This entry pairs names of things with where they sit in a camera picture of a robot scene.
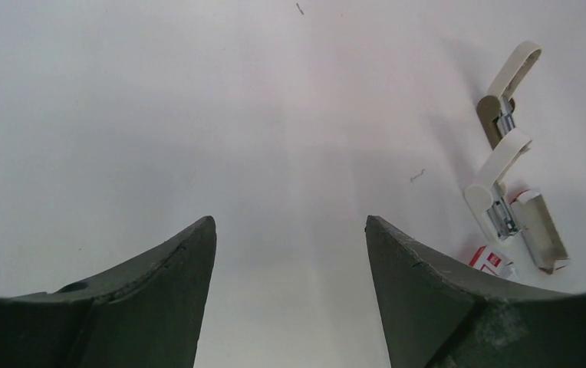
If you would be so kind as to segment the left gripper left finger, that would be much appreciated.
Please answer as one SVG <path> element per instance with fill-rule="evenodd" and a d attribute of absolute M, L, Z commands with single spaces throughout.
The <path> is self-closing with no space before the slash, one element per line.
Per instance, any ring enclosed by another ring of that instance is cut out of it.
<path fill-rule="evenodd" d="M 216 256 L 205 216 L 54 293 L 0 297 L 0 367 L 191 367 Z"/>

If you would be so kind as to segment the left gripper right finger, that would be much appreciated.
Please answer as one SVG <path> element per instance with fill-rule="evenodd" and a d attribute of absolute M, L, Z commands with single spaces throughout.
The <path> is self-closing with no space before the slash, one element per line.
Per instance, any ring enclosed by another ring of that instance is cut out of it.
<path fill-rule="evenodd" d="M 586 367 L 586 293 L 477 271 L 375 215 L 367 253 L 393 367 Z"/>

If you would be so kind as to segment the cardboard staple box tray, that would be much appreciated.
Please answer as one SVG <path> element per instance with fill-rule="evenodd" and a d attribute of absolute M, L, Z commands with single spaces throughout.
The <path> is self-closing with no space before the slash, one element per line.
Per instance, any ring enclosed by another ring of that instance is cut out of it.
<path fill-rule="evenodd" d="M 537 189 L 516 195 L 510 208 L 535 266 L 546 274 L 567 267 L 571 257 L 561 240 L 544 196 Z"/>

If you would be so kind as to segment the red white staple box sleeve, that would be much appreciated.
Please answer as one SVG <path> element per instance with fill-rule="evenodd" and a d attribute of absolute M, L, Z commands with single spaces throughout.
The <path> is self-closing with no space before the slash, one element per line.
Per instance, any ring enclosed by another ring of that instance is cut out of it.
<path fill-rule="evenodd" d="M 469 266 L 507 281 L 519 281 L 515 263 L 507 255 L 490 245 L 479 247 L 469 261 Z"/>

